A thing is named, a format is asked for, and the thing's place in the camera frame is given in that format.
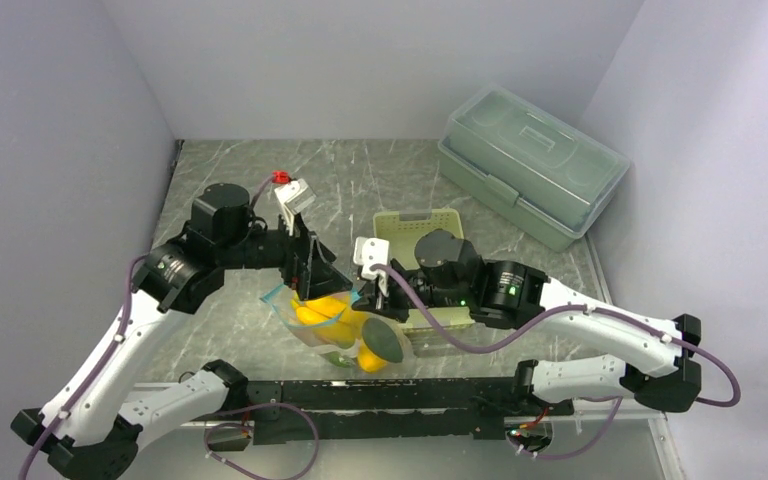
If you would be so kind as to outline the yellow banana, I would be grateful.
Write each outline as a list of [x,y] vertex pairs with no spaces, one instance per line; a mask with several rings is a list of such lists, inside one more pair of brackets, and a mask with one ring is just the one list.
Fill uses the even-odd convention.
[[351,308],[346,295],[307,301],[294,297],[291,305],[301,325],[320,340],[340,348],[349,348],[360,338],[361,327],[367,319],[366,314]]

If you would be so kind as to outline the pale green perforated basket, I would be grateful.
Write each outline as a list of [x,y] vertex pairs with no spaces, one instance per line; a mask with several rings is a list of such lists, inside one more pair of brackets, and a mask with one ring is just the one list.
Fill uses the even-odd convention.
[[[441,229],[455,238],[463,238],[460,214],[452,208],[422,211],[383,211],[373,216],[374,237],[390,243],[390,256],[406,269],[417,269],[414,248],[421,237]],[[473,325],[466,308],[430,309],[432,315],[447,330],[465,330]],[[405,333],[432,332],[427,319],[417,310],[409,311],[407,322],[402,326]]]

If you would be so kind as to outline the clear zip top bag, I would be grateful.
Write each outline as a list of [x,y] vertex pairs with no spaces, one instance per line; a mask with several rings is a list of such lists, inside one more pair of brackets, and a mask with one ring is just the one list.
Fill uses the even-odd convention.
[[402,325],[357,311],[356,291],[343,291],[314,300],[278,285],[260,297],[283,326],[329,363],[366,374],[395,370],[416,356]]

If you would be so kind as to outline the green lime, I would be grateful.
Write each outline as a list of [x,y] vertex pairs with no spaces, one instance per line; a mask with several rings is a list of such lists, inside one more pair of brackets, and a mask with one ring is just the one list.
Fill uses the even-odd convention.
[[329,352],[324,355],[324,358],[339,368],[354,368],[356,366],[352,357],[342,355],[339,352]]

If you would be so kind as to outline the dark green avocado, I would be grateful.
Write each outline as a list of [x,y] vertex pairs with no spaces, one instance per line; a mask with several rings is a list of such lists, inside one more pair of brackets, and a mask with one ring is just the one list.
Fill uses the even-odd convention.
[[366,347],[377,357],[390,363],[402,363],[404,351],[398,334],[384,320],[372,317],[361,328]]

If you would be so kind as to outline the yellow bell pepper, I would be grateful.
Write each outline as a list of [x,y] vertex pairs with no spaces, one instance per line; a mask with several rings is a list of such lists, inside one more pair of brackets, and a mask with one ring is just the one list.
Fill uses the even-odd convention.
[[366,373],[376,373],[389,365],[389,362],[373,353],[367,346],[362,345],[356,357],[358,367]]

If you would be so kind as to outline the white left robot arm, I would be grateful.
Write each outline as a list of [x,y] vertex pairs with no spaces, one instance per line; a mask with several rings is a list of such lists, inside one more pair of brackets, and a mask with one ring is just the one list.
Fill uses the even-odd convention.
[[174,331],[220,290],[229,270],[274,269],[298,297],[348,291],[334,254],[302,219],[314,201],[304,180],[280,180],[280,216],[269,228],[257,196],[230,183],[208,186],[181,231],[133,261],[120,312],[83,365],[44,406],[24,409],[11,428],[66,479],[116,479],[140,450],[183,423],[239,417],[247,377],[222,360],[152,396],[128,401],[139,374]]

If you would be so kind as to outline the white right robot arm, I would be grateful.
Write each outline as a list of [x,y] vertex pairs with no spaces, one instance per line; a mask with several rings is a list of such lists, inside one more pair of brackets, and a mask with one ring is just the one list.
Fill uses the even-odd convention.
[[[614,309],[542,270],[485,259],[470,241],[442,229],[423,235],[413,255],[417,266],[407,269],[391,256],[388,241],[357,238],[353,262],[364,285],[354,309],[399,322],[417,310],[444,339],[473,354],[501,350],[536,330],[597,350],[597,356],[578,360],[519,362],[510,392],[520,413],[534,415],[573,398],[631,397],[669,413],[698,402],[702,374],[693,359],[701,340],[698,318],[658,319]],[[470,345],[432,316],[442,308],[465,308],[473,321],[510,334],[491,345]]]

